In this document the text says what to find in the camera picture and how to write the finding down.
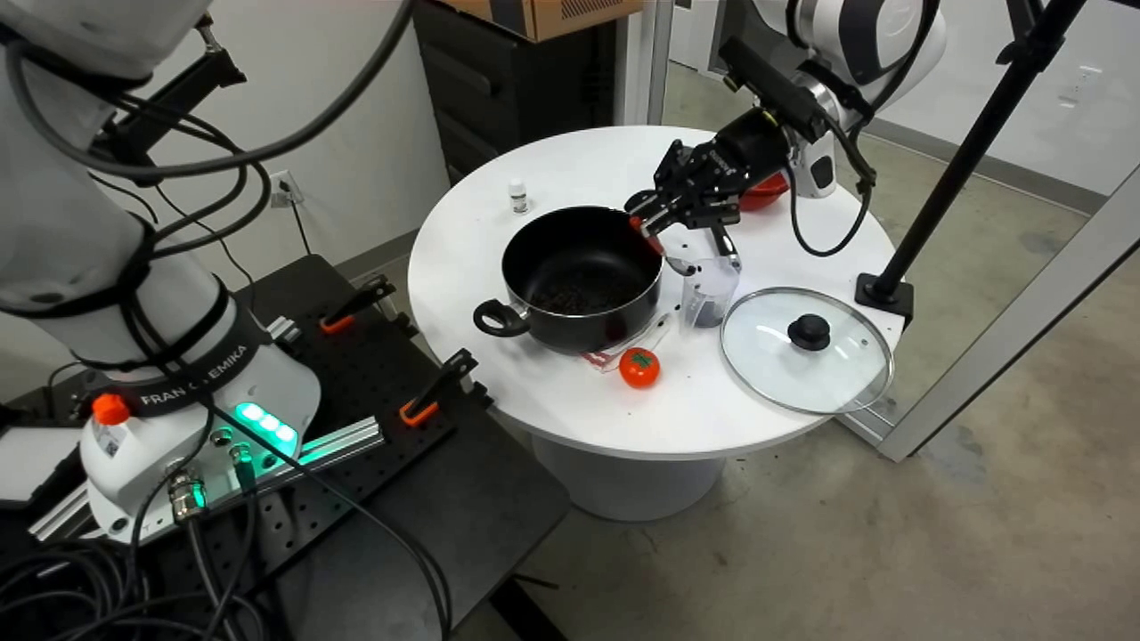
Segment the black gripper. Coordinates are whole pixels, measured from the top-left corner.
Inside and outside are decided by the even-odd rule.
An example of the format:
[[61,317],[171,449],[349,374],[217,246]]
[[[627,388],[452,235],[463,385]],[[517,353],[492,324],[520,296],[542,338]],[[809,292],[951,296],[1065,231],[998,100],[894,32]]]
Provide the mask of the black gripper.
[[709,142],[684,146],[673,139],[652,171],[652,189],[627,199],[627,217],[648,239],[677,224],[684,207],[688,221],[737,221],[748,214],[741,196],[755,182],[770,174],[787,178],[787,157],[780,125],[766,110],[748,110]]

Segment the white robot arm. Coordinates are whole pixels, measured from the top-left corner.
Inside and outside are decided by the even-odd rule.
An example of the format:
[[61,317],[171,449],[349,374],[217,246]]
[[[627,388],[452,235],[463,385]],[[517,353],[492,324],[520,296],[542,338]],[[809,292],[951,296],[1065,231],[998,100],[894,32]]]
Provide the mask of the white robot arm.
[[185,467],[214,467],[221,413],[253,410],[278,449],[321,385],[150,221],[118,210],[93,153],[107,100],[150,78],[210,0],[0,0],[0,306],[39,324],[128,399],[78,456],[96,523],[128,538]]

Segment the black perforated robot base table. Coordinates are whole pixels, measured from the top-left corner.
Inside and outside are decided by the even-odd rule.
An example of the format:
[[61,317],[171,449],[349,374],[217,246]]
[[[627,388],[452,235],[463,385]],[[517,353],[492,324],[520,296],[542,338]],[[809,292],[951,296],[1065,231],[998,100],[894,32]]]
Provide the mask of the black perforated robot base table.
[[438,363],[378,313],[306,356],[378,442],[150,545],[139,580],[121,545],[7,531],[0,641],[449,641],[477,605],[520,641],[566,641],[517,566],[570,499],[492,424],[488,395],[452,385],[428,427],[403,427]]

